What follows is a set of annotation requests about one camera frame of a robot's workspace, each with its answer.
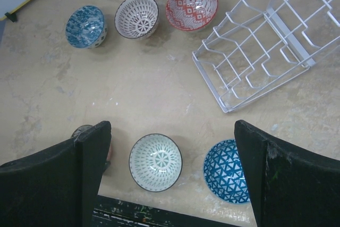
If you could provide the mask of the white black-spoked bowl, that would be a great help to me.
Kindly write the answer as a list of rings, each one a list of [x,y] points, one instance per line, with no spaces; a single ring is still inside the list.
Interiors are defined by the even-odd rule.
[[[124,0],[115,14],[115,28],[127,39],[147,39],[158,24],[159,6],[155,0]]]

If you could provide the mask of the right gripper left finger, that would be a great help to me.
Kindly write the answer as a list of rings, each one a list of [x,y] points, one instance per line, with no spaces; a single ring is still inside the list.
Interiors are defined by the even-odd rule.
[[[90,226],[111,124],[1,165],[1,226]]]

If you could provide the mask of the red patterned bowl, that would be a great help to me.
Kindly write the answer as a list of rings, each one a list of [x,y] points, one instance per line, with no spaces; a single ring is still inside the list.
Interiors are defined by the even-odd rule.
[[[176,29],[196,32],[216,16],[218,0],[167,0],[166,18]]]

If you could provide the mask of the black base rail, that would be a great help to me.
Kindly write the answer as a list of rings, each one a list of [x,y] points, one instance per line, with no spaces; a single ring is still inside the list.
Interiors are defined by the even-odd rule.
[[[91,226],[228,227],[230,224],[99,195]]]

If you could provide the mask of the dark blue triangle bowl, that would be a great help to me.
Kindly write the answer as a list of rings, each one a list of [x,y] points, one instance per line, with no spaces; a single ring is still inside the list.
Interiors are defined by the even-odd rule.
[[[247,204],[250,196],[235,139],[223,140],[207,152],[203,177],[209,190],[231,204]]]

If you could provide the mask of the white green-spoked bowl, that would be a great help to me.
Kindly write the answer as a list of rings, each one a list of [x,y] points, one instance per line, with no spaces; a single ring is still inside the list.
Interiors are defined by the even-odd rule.
[[[152,133],[140,138],[132,147],[129,168],[142,189],[162,192],[172,187],[182,172],[182,154],[173,139]]]

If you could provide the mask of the light blue patterned bowl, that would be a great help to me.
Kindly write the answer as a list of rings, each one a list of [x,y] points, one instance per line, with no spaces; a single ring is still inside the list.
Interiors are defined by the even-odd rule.
[[[77,9],[69,17],[65,36],[71,46],[91,49],[103,43],[107,31],[107,22],[102,10],[93,5],[86,5]]]

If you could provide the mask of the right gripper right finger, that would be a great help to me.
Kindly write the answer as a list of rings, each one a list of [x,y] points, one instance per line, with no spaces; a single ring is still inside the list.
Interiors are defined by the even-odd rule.
[[[339,226],[339,161],[238,120],[234,126],[257,226]]]

